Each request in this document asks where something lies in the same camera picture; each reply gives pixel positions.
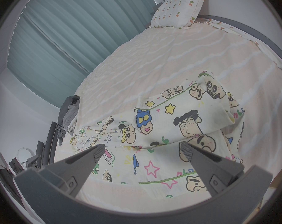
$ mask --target pillowcase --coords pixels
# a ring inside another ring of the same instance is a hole
[[[198,16],[204,0],[167,0],[154,14],[150,27],[187,29]]]

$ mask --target pile of clothes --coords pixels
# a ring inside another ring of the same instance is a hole
[[[80,97],[78,95],[69,96],[60,108],[57,121],[57,138],[59,146],[61,146],[66,132],[73,136],[73,132],[77,123],[79,111]]]

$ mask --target bed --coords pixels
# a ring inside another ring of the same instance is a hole
[[[156,95],[211,70],[246,110],[239,148],[245,171],[257,164],[275,177],[282,168],[282,51],[236,21],[232,25],[214,18],[198,18],[188,30],[148,28],[121,45],[77,89],[81,101],[76,129],[133,109],[139,96]],[[74,154],[70,139],[67,133],[56,148],[55,162]],[[77,196],[94,206],[134,213],[180,209],[208,198],[208,192],[195,192],[154,200],[142,185],[91,177]]]

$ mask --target teal curtain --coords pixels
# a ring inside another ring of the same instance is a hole
[[[7,67],[57,107],[121,44],[151,21],[154,0],[30,0]]]

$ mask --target cartoon boy with blue mask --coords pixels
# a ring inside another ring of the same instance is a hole
[[[136,119],[137,127],[140,128],[143,134],[149,134],[154,128],[154,125],[151,122],[152,117],[149,110],[137,110]]]

